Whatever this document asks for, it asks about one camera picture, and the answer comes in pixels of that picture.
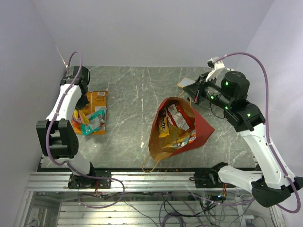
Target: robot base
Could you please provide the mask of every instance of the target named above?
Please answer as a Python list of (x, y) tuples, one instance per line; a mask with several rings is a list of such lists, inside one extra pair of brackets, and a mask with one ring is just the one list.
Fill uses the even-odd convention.
[[(95, 168), (92, 164), (90, 164), (89, 176), (97, 176), (97, 177), (106, 177), (110, 178), (111, 174), (105, 171), (95, 171)], [(109, 189), (111, 187), (111, 180), (103, 179), (91, 179), (84, 176), (71, 174), (68, 182), (69, 189), (85, 189), (85, 188), (96, 188), (97, 182), (99, 184), (99, 189)]]

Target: paper bag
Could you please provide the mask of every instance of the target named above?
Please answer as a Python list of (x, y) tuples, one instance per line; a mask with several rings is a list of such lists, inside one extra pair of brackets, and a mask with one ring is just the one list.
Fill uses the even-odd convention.
[[(82, 112), (90, 118), (92, 113), (106, 109), (106, 95), (107, 91), (89, 91), (86, 96), (89, 101), (82, 110)], [(82, 130), (80, 124), (72, 123), (74, 131), (76, 134), (82, 135)], [(102, 125), (98, 131), (93, 132), (91, 135), (104, 135), (106, 133), (106, 124)]]
[[(193, 142), (188, 143), (179, 149), (162, 148), (165, 138), (159, 138), (159, 130), (158, 130), (159, 112), (161, 112), (165, 107), (170, 106), (171, 104), (173, 104), (176, 101), (182, 106), (182, 108), (184, 109), (184, 111), (187, 113), (187, 115), (189, 117), (194, 118), (196, 139)], [(191, 108), (187, 101), (185, 101), (182, 98), (177, 98), (177, 97), (167, 98), (160, 104), (160, 106), (157, 110), (156, 117), (152, 123), (151, 135), (150, 135), (150, 140), (148, 143), (150, 156), (155, 161), (157, 161), (157, 163), (156, 163), (156, 165), (157, 165), (159, 163), (159, 161), (161, 161), (167, 157), (174, 156), (174, 155), (180, 154), (184, 151), (188, 151), (188, 150), (203, 146), (213, 132), (214, 132), (214, 128), (206, 120), (204, 120), (204, 118), (194, 108)]]

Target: bag handle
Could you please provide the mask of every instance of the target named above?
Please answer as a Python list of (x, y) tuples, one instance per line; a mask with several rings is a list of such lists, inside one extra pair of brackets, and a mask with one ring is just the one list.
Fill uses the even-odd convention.
[(150, 154), (149, 154), (149, 155), (145, 158), (145, 160), (142, 162), (142, 171), (145, 172), (145, 173), (147, 173), (147, 174), (149, 174), (149, 173), (151, 173), (152, 171), (154, 171), (155, 168), (156, 168), (156, 166), (157, 166), (158, 163), (160, 162), (160, 160), (157, 161), (157, 163), (155, 164), (155, 166), (153, 167), (153, 169), (152, 169), (151, 171), (145, 171), (144, 168), (143, 168), (143, 165), (144, 165), (144, 163), (146, 162), (146, 160), (147, 160), (147, 158), (148, 158), (149, 156), (150, 156)]

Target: candy wrapper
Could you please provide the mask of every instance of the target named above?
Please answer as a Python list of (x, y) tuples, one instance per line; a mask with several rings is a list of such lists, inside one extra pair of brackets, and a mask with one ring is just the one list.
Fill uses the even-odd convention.
[(76, 134), (104, 135), (106, 133), (106, 95), (107, 91), (89, 91), (86, 94), (89, 104), (80, 111), (75, 110), (77, 111), (77, 117), (74, 112), (71, 121)]
[[(163, 112), (168, 118), (169, 131), (168, 135), (166, 131), (166, 136), (161, 137), (160, 134), (165, 131), (159, 129), (159, 126), (163, 125), (161, 120)], [(148, 156), (142, 163), (142, 170), (150, 173), (161, 160), (203, 146), (213, 131), (214, 128), (195, 109), (191, 108), (187, 101), (177, 97), (165, 99), (157, 110), (148, 143), (149, 156), (156, 161), (156, 164), (153, 169), (144, 170), (143, 165)]]

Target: wire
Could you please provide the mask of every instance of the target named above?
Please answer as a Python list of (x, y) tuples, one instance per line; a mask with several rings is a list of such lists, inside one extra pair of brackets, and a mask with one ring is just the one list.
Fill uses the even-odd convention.
[(96, 188), (95, 188), (95, 196), (98, 195), (98, 188), (99, 188), (99, 181), (97, 181), (97, 185), (96, 185)]
[(167, 202), (169, 205), (170, 205), (170, 207), (174, 210), (174, 214), (171, 214), (171, 215), (173, 215), (173, 216), (175, 216), (175, 217), (186, 217), (186, 218), (192, 218), (192, 217), (201, 217), (201, 216), (203, 216), (203, 215), (200, 215), (199, 216), (199, 214), (201, 214), (203, 211), (201, 211), (201, 212), (199, 212), (199, 213), (194, 213), (193, 215), (186, 215), (186, 214), (181, 214), (181, 213), (179, 213), (172, 205), (171, 205), (171, 203), (167, 200), (168, 199), (168, 197), (165, 199), (164, 198), (164, 196), (162, 195), (162, 197), (163, 197), (163, 199), (164, 199), (164, 204), (163, 204), (163, 206), (164, 206), (164, 210), (166, 211), (166, 213), (167, 214), (171, 214), (171, 213), (169, 213), (167, 210), (166, 210), (166, 207), (165, 207), (165, 203)]
[(238, 218), (242, 217), (241, 218), (241, 221), (240, 221), (240, 226), (241, 226), (241, 222), (242, 222), (242, 219), (243, 219), (243, 216), (244, 214), (246, 213), (246, 211), (248, 210), (248, 208), (251, 206), (252, 202), (247, 206), (246, 210), (243, 212), (242, 215), (238, 216), (228, 227), (230, 227)]
[(220, 226), (221, 221), (224, 221), (224, 220), (225, 220), (225, 211), (224, 211), (224, 208), (225, 208), (225, 207), (222, 207), (221, 214), (220, 214), (220, 220), (219, 220), (218, 226)]
[(202, 209), (202, 210), (203, 210), (203, 213), (204, 213), (205, 217), (207, 218), (209, 224), (211, 224), (211, 226), (217, 226), (216, 224), (212, 223), (212, 221), (210, 220), (210, 217), (206, 214), (206, 211), (204, 209)]
[(50, 143), (49, 143), (49, 139), (50, 139), (50, 134), (51, 134), (51, 129), (52, 129), (52, 125), (55, 121), (55, 119), (57, 118), (58, 116), (58, 113), (60, 111), (60, 108), (62, 106), (62, 103), (63, 103), (63, 100), (65, 98), (65, 96), (67, 95), (67, 93), (69, 92), (69, 90), (74, 86), (75, 84), (75, 81), (77, 80), (77, 78), (79, 77), (80, 75), (80, 72), (82, 70), (82, 55), (79, 51), (75, 51), (71, 54), (70, 56), (70, 59), (68, 61), (68, 65), (67, 65), (67, 72), (66, 74), (68, 75), (69, 73), (69, 67), (71, 65), (71, 59), (73, 57), (74, 54), (78, 53), (80, 55), (80, 66), (79, 66), (79, 69), (78, 69), (78, 72), (75, 76), (75, 78), (72, 80), (71, 84), (67, 87), (67, 89), (65, 90), (65, 92), (63, 93), (61, 99), (59, 100), (59, 103), (57, 105), (57, 108), (56, 108), (56, 112), (55, 114), (53, 115), (53, 118), (47, 128), (47, 132), (46, 132), (46, 152), (47, 152), (47, 155), (48, 157), (50, 158), (50, 160), (55, 163), (57, 166), (62, 166), (64, 164), (67, 164), (67, 166), (74, 172), (74, 173), (77, 173), (78, 175), (80, 176), (83, 176), (83, 177), (86, 177), (86, 178), (90, 178), (90, 179), (96, 179), (96, 180), (111, 180), (111, 181), (118, 181), (121, 185), (122, 185), (122, 188), (123, 188), (123, 191), (122, 191), (122, 195), (121, 197), (113, 202), (112, 204), (110, 205), (106, 205), (106, 206), (103, 206), (103, 207), (95, 207), (95, 206), (89, 206), (89, 205), (85, 205), (81, 202), (81, 195), (78, 197), (78, 200), (79, 200), (79, 204), (82, 205), (82, 206), (85, 206), (85, 207), (88, 207), (88, 208), (94, 208), (94, 209), (101, 209), (101, 208), (107, 208), (107, 207), (111, 207), (113, 205), (115, 205), (116, 203), (118, 203), (119, 201), (122, 200), (123, 196), (124, 196), (124, 193), (125, 193), (125, 186), (123, 184), (122, 181), (118, 180), (118, 179), (115, 179), (115, 178), (111, 178), (111, 177), (98, 177), (98, 176), (89, 176), (89, 175), (86, 175), (86, 174), (83, 174), (81, 172), (79, 172), (77, 169), (75, 169), (68, 161), (63, 161), (61, 163), (55, 161), (55, 159), (53, 158), (52, 154), (51, 154), (51, 151), (50, 151)]
[(290, 183), (293, 191), (294, 191), (294, 194), (295, 194), (295, 197), (297, 199), (297, 208), (295, 210), (289, 210), (287, 208), (284, 208), (282, 207), (280, 204), (277, 204), (277, 206), (279, 208), (281, 208), (282, 210), (286, 211), (286, 212), (289, 212), (289, 213), (292, 213), (292, 214), (295, 214), (295, 213), (298, 213), (301, 209), (301, 200), (300, 200), (300, 196), (299, 196), (299, 193), (293, 183), (293, 181), (290, 179), (289, 177), (289, 174), (287, 172), (287, 170), (285, 169), (284, 165), (282, 164), (276, 150), (274, 149), (274, 147), (272, 146), (272, 143), (270, 141), (270, 135), (269, 135), (269, 86), (268, 86), (268, 76), (267, 76), (267, 73), (266, 73), (266, 70), (265, 70), (265, 67), (264, 65), (261, 63), (261, 61), (255, 57), (254, 55), (250, 54), (250, 53), (246, 53), (246, 52), (235, 52), (235, 53), (230, 53), (230, 54), (226, 54), (224, 55), (223, 57), (221, 58), (217, 58), (214, 62), (218, 62), (218, 61), (221, 61), (227, 57), (230, 57), (230, 56), (233, 56), (233, 55), (246, 55), (246, 56), (249, 56), (251, 57), (252, 59), (254, 59), (258, 64), (259, 66), (261, 67), (262, 69), (262, 72), (264, 74), (264, 80), (265, 80), (265, 128), (266, 128), (266, 140), (267, 140), (267, 144), (271, 150), (271, 152), (273, 153), (275, 159), (277, 160), (279, 166), (281, 167), (282, 169), (282, 172), (284, 174), (284, 177), (288, 180), (288, 182)]
[(220, 206), (227, 206), (227, 207), (231, 207), (231, 206), (239, 206), (239, 205), (245, 205), (245, 204), (249, 204), (251, 202), (253, 202), (255, 200), (255, 198), (252, 198), (250, 200), (247, 200), (247, 201), (241, 201), (241, 202), (237, 202), (237, 203), (218, 203), (218, 202), (214, 202), (208, 198), (204, 198), (202, 196), (199, 196), (199, 195), (196, 195), (196, 194), (193, 194), (191, 193), (192, 196), (194, 197), (197, 197), (197, 198), (200, 198), (200, 199), (203, 199), (203, 200), (206, 200), (206, 201), (209, 201), (211, 202), (212, 204), (215, 204), (215, 205), (220, 205)]
[(89, 78), (88, 78), (88, 81), (87, 81), (87, 85), (90, 83), (90, 70), (89, 70)]
[(210, 181), (210, 178), (198, 178), (198, 177), (190, 177), (189, 178), (190, 181)]
[(242, 194), (242, 195), (239, 196), (239, 198), (241, 198), (243, 195), (248, 195), (250, 197), (252, 196), (252, 194)]
[(101, 197), (102, 197), (104, 200), (108, 200), (108, 199), (110, 199), (110, 198), (112, 198), (112, 197), (115, 197), (115, 196), (118, 196), (118, 195), (120, 195), (120, 192), (117, 192), (117, 193), (115, 193), (115, 194), (113, 194), (113, 195), (106, 195), (106, 196), (102, 196), (102, 195), (101, 195)]
[(213, 111), (213, 109), (212, 109), (212, 103), (211, 103), (211, 102), (209, 102), (209, 108), (210, 108), (210, 111), (212, 112), (212, 114), (213, 114), (214, 116), (216, 116), (217, 118), (220, 118), (220, 119), (224, 119), (224, 118), (225, 118), (225, 116), (224, 116), (224, 117), (219, 117), (218, 115), (214, 114), (214, 111)]
[(206, 226), (209, 226), (209, 225), (204, 225), (204, 224), (201, 224), (201, 225), (198, 225), (198, 226), (195, 226), (195, 227), (201, 227), (201, 226), (205, 226), (205, 227), (206, 227)]
[(211, 222), (210, 218), (207, 218), (207, 217), (206, 217), (211, 225), (216, 225), (216, 226), (217, 226), (216, 221), (224, 221), (224, 220), (225, 220), (225, 212), (224, 212), (223, 219), (221, 218), (221, 217), (222, 217), (222, 212), (223, 212), (224, 207), (222, 208), (222, 211), (221, 211), (221, 214), (220, 214), (220, 219), (217, 219), (217, 218), (216, 218), (216, 208), (217, 208), (217, 205), (213, 205), (213, 206), (212, 206), (212, 205), (208, 204), (207, 207), (204, 207), (204, 205), (203, 205), (203, 203), (201, 202), (201, 200), (200, 200), (200, 205), (201, 205), (201, 208), (202, 208), (202, 209), (204, 209), (205, 211), (207, 211), (208, 215), (212, 216), (212, 217), (215, 219), (215, 224), (214, 224), (214, 223)]
[[(126, 203), (125, 201), (123, 201), (126, 205), (132, 207), (133, 209), (135, 209), (139, 214), (142, 214), (139, 210), (137, 210), (134, 206), (132, 206), (131, 204)], [(142, 214), (143, 216), (145, 216), (146, 218), (149, 218), (150, 220), (152, 220), (152, 222), (155, 224), (156, 227), (158, 227), (157, 223), (149, 216)]]
[(34, 223), (36, 220), (32, 220), (30, 223), (27, 224), (29, 226), (30, 224)]
[(159, 210), (159, 223), (160, 223), (160, 226), (161, 226), (161, 227), (165, 227), (166, 221), (167, 221), (169, 218), (174, 217), (174, 218), (176, 218), (176, 219), (179, 221), (180, 227), (186, 227), (186, 224), (185, 224), (183, 218), (182, 218), (182, 217), (173, 216), (174, 213), (168, 213), (167, 215), (165, 215), (165, 217), (163, 218), (163, 221), (161, 222), (161, 211), (162, 211), (162, 207), (163, 207), (163, 205), (164, 205), (164, 203), (165, 203), (165, 201), (166, 201), (167, 199), (168, 199), (168, 197), (163, 201), (163, 203), (162, 203), (161, 206), (160, 206), (160, 210)]
[(199, 221), (201, 224), (203, 224), (202, 220), (199, 218), (199, 216), (198, 216), (197, 214), (195, 214), (194, 210), (190, 207), (190, 205), (189, 205), (187, 202), (185, 202), (185, 201), (183, 201), (183, 202), (184, 202), (184, 203), (188, 206), (188, 208), (193, 212), (194, 216), (196, 216), (196, 218), (198, 219), (198, 221)]
[(263, 217), (261, 217), (261, 216), (257, 216), (257, 215), (255, 215), (255, 217), (256, 217), (256, 218), (261, 218), (261, 219), (264, 221), (265, 227), (267, 227), (266, 221), (264, 220), (264, 218), (263, 218)]

